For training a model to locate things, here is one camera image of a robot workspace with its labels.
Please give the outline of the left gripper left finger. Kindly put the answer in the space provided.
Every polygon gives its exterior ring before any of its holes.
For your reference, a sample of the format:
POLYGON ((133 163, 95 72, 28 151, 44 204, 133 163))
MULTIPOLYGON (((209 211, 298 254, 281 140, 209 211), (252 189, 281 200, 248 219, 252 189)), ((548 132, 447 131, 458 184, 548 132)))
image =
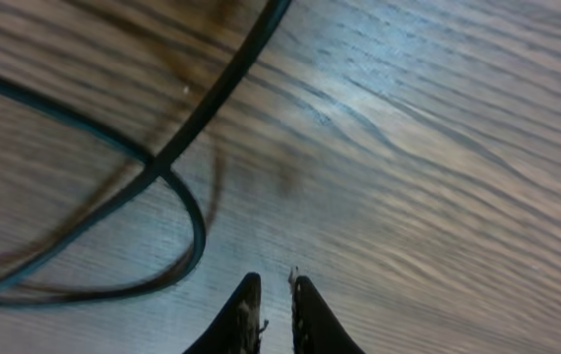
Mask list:
POLYGON ((260 306, 261 277, 249 272, 184 354, 259 354, 260 306))

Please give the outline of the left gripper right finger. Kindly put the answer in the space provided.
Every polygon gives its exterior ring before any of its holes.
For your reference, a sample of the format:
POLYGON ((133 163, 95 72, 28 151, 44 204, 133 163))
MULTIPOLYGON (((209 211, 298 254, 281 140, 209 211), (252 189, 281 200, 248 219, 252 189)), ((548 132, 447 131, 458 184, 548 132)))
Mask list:
POLYGON ((291 284, 295 354, 364 354, 305 275, 291 284))

